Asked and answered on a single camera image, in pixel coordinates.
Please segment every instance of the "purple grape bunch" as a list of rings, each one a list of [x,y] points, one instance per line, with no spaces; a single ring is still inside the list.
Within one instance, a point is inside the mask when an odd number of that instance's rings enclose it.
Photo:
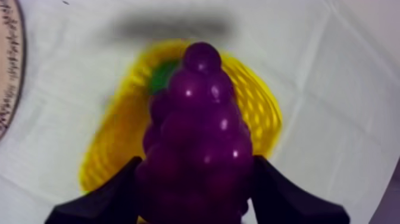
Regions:
[[[152,224],[240,224],[247,212],[252,143],[233,84],[208,43],[192,44],[167,89],[150,103],[152,123],[136,170],[140,215]]]

